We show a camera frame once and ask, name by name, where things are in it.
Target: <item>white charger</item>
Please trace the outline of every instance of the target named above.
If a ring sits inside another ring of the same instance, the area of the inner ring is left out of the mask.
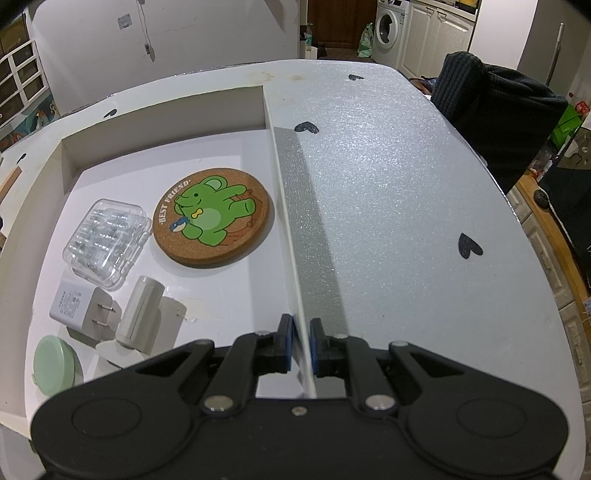
[[[90,282],[62,278],[49,316],[94,340],[101,340],[107,327],[113,298]]]
[[[115,332],[115,340],[99,343],[97,353],[121,368],[150,357],[160,325],[158,306],[163,294],[164,285],[159,281],[140,276]]]

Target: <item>washing machine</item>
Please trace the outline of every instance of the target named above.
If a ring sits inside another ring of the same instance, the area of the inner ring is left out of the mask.
[[[382,65],[398,68],[402,52],[404,20],[410,8],[407,0],[378,0],[371,57]]]

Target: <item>green cartoon elephant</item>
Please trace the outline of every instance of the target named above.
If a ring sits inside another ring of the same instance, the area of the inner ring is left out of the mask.
[[[245,192],[244,185],[228,186],[228,181],[218,175],[203,179],[174,201],[174,211],[183,217],[171,225],[171,230],[182,231],[189,240],[199,239],[205,245],[216,247],[226,238],[226,227],[256,210],[251,198],[232,199]]]

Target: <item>power adapter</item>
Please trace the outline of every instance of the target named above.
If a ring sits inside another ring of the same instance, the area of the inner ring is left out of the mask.
[[[49,316],[87,337],[101,340],[113,298],[91,283],[62,278]]]

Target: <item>hanging cord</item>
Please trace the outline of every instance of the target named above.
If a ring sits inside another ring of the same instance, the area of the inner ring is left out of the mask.
[[[139,23],[142,26],[142,33],[144,34],[146,53],[150,55],[150,50],[153,51],[154,48],[152,47],[152,41],[150,40],[150,35],[148,34],[148,25],[146,24],[144,4],[141,2],[141,0],[135,0],[135,4],[138,7]]]

